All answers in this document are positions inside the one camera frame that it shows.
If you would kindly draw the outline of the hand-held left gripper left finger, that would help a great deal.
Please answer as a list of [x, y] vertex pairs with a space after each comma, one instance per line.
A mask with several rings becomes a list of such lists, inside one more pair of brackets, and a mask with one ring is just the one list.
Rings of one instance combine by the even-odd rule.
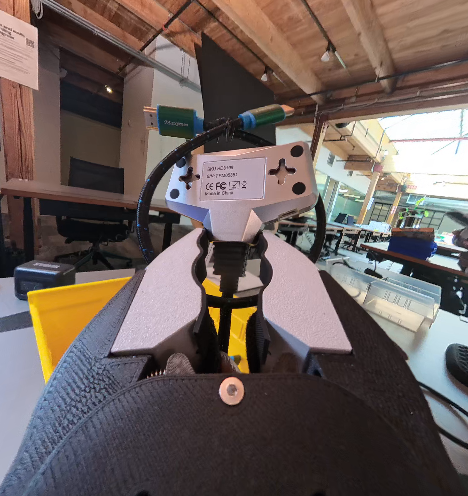
[[168, 358], [178, 353], [197, 373], [220, 370], [218, 334], [202, 285], [208, 246], [207, 231], [196, 228], [148, 265], [111, 354], [150, 355], [165, 369]]

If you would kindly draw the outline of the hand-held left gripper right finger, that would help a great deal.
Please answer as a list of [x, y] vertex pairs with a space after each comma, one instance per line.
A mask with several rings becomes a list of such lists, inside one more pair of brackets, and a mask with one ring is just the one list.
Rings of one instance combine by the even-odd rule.
[[262, 288], [246, 325], [249, 372], [293, 366], [305, 373], [314, 355], [350, 356], [351, 342], [315, 264], [268, 231], [257, 248]]

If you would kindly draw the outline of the yellow plastic bin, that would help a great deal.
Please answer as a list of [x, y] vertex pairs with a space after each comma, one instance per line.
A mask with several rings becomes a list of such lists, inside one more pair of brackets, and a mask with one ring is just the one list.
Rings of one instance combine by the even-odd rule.
[[[31, 291], [29, 311], [45, 384], [70, 344], [131, 277]], [[246, 325], [256, 307], [231, 314], [229, 355], [241, 373], [249, 373], [245, 348]]]

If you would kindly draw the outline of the silver HDMI splitter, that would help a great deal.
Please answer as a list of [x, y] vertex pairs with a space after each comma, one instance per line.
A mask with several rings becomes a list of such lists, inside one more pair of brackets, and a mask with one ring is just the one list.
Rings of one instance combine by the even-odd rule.
[[307, 144], [195, 155], [173, 171], [169, 208], [200, 220], [214, 242], [215, 269], [228, 293], [262, 228], [315, 207], [319, 199]]

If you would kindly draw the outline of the grey desk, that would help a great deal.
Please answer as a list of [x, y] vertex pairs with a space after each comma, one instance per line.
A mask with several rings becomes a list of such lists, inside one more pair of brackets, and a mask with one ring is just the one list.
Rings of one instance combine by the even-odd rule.
[[[132, 269], [83, 272], [76, 276], [76, 282], [122, 278], [133, 273]], [[14, 296], [13, 278], [0, 278], [0, 317], [27, 310], [28, 303]], [[372, 317], [407, 354], [408, 364], [417, 380], [468, 412], [468, 389], [448, 375], [444, 358], [449, 344], [468, 346], [468, 322], [439, 311], [428, 331], [413, 333], [379, 316]], [[44, 386], [32, 327], [0, 333], [0, 484], [19, 449]], [[430, 394], [427, 399], [436, 423], [468, 443], [468, 419]], [[455, 468], [468, 475], [468, 451], [445, 437], [442, 441]]]

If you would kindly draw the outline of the clear plastic bin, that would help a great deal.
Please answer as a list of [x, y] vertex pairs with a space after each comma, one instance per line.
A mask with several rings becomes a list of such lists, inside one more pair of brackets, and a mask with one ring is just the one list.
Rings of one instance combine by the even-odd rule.
[[326, 270], [367, 312], [409, 331], [427, 331], [439, 312], [442, 290], [437, 285], [390, 271], [376, 277], [343, 259], [330, 260]]

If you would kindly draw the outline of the small black power box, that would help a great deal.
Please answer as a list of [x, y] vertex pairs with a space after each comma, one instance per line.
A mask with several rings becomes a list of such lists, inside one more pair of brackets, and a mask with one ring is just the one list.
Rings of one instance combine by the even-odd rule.
[[21, 301], [36, 290], [75, 284], [76, 268], [71, 264], [33, 260], [14, 269], [14, 294]]

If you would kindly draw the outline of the blue fabric bag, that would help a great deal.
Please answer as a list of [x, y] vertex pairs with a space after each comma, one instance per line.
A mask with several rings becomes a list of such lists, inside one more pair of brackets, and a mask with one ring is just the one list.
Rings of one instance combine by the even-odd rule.
[[427, 260], [437, 251], [435, 231], [433, 228], [393, 229], [388, 251]]

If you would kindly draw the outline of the black office chair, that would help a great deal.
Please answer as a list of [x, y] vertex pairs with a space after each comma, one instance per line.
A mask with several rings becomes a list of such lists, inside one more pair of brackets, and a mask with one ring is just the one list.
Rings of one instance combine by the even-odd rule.
[[[100, 165], [74, 157], [70, 158], [68, 185], [74, 188], [90, 189], [109, 193], [124, 193], [124, 169]], [[59, 235], [64, 237], [65, 243], [90, 243], [89, 249], [80, 252], [58, 255], [57, 262], [62, 258], [79, 256], [75, 263], [76, 268], [92, 263], [102, 264], [106, 269], [113, 270], [108, 257], [126, 263], [131, 268], [132, 259], [121, 255], [103, 251], [101, 245], [125, 241], [131, 231], [131, 222], [125, 219], [125, 209], [122, 207], [108, 207], [104, 205], [77, 204], [71, 208], [77, 213], [75, 218], [57, 216], [56, 225]]]

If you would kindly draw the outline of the green potted plant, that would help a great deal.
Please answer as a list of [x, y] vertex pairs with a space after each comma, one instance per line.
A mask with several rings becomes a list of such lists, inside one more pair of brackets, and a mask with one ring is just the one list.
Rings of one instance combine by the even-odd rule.
[[429, 211], [423, 208], [425, 196], [421, 196], [417, 201], [409, 207], [403, 208], [398, 212], [398, 220], [396, 228], [420, 228], [420, 224], [424, 218], [429, 218]]

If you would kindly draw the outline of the wooden office table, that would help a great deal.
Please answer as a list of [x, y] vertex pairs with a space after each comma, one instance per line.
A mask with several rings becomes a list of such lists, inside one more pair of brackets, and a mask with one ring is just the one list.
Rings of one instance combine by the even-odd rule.
[[26, 260], [35, 258], [35, 233], [32, 199], [57, 202], [45, 215], [89, 218], [94, 220], [124, 220], [130, 223], [136, 220], [138, 201], [131, 196], [70, 187], [67, 185], [46, 184], [18, 178], [8, 180], [0, 186], [3, 196], [21, 198], [23, 202], [23, 245]]

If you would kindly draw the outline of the white paper notice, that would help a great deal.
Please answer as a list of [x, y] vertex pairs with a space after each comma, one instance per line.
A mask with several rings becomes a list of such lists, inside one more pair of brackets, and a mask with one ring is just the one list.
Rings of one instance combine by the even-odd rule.
[[38, 29], [0, 10], [0, 77], [39, 89]]

